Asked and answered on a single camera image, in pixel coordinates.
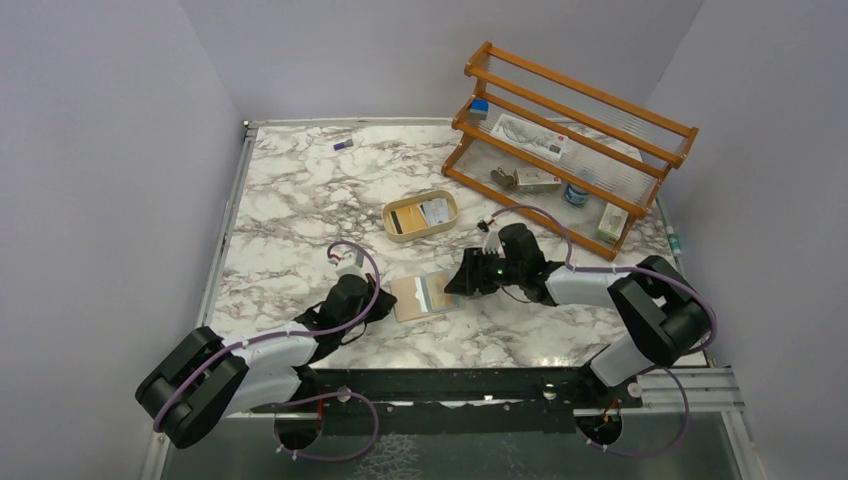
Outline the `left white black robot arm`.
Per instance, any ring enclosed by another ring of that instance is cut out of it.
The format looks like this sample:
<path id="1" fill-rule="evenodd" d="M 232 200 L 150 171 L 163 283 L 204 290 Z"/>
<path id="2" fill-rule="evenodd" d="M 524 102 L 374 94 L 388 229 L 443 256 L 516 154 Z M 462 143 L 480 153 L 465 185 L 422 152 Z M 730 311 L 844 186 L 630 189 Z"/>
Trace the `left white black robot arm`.
<path id="1" fill-rule="evenodd" d="M 310 364 L 334 353 L 359 325 L 384 319 L 397 299 L 371 277 L 343 275 L 326 298 L 254 337 L 190 331 L 141 381 L 134 397 L 177 448 L 227 415 L 314 394 Z"/>

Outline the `beige card holder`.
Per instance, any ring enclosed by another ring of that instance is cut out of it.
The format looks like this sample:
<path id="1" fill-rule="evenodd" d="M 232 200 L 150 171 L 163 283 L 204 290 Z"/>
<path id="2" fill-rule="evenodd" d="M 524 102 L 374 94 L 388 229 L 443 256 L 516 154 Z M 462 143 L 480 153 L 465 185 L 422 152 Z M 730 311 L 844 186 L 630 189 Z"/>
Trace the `beige card holder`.
<path id="1" fill-rule="evenodd" d="M 394 306 L 394 312 L 398 323 L 419 320 L 439 314 L 446 314 L 464 308 L 463 300 L 457 296 L 460 302 L 460 307 L 457 309 L 441 313 L 422 313 L 419 303 L 415 298 L 414 278 L 418 276 L 398 278 L 389 283 L 391 294 L 397 298 L 397 303 Z"/>

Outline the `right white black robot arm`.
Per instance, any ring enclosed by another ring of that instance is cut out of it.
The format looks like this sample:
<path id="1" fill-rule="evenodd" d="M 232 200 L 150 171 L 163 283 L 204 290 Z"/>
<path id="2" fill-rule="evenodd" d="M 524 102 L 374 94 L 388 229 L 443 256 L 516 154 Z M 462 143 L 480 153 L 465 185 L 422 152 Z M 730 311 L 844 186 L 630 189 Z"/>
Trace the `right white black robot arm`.
<path id="1" fill-rule="evenodd" d="M 585 365 L 606 388 L 652 367 L 669 368 L 711 338 L 715 315 L 663 257 L 635 266 L 579 267 L 545 258 L 523 223 L 490 232 L 484 247 L 467 248 L 445 293 L 472 297 L 516 286 L 547 306 L 586 305 L 615 310 L 627 334 Z"/>

